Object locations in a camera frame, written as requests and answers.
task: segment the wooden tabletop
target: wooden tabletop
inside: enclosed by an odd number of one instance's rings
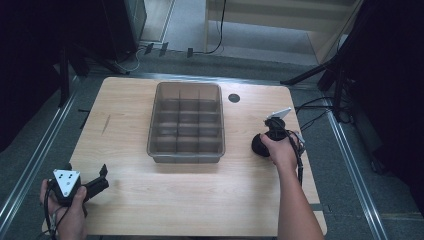
[[[276,236],[279,180],[275,166],[252,152],[270,113],[292,107],[283,86],[221,83],[226,152],[216,164],[159,164],[147,154],[159,80],[107,78],[71,158],[82,182],[106,164],[110,187],[87,202],[88,233],[155,236]],[[228,96],[236,93],[238,103]],[[299,130],[291,111],[286,128]],[[307,153],[303,189],[319,205]],[[322,211],[315,211],[323,233]]]

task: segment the clear plastic container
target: clear plastic container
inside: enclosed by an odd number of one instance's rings
[[[159,83],[147,153],[157,163],[217,163],[225,152],[221,99],[217,84]]]

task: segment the white plastic piece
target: white plastic piece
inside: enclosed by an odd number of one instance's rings
[[[75,183],[78,181],[80,172],[78,171],[69,171],[69,170],[58,170],[55,169],[53,174],[56,178],[57,183],[59,184],[60,190],[64,197],[68,197],[71,194],[72,189],[75,186]]]
[[[277,112],[273,112],[271,115],[269,115],[268,117],[266,117],[266,119],[270,119],[273,117],[279,117],[281,119],[283,119],[285,116],[287,116],[287,114],[290,112],[291,107],[288,107],[286,109],[277,111]]]

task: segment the round hole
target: round hole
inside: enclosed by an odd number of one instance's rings
[[[240,96],[239,96],[238,94],[231,93],[231,94],[228,96],[228,100],[230,100],[230,102],[232,102],[232,103],[237,103],[237,102],[239,102],[239,101],[240,101]]]

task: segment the finger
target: finger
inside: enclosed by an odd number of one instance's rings
[[[270,142],[272,141],[266,134],[263,133],[261,133],[259,137],[261,138],[261,142],[265,144],[266,147],[268,147]]]
[[[84,186],[78,188],[78,191],[75,194],[74,199],[72,200],[72,206],[70,210],[80,211],[84,202],[85,195],[87,195],[87,188],[85,188]]]

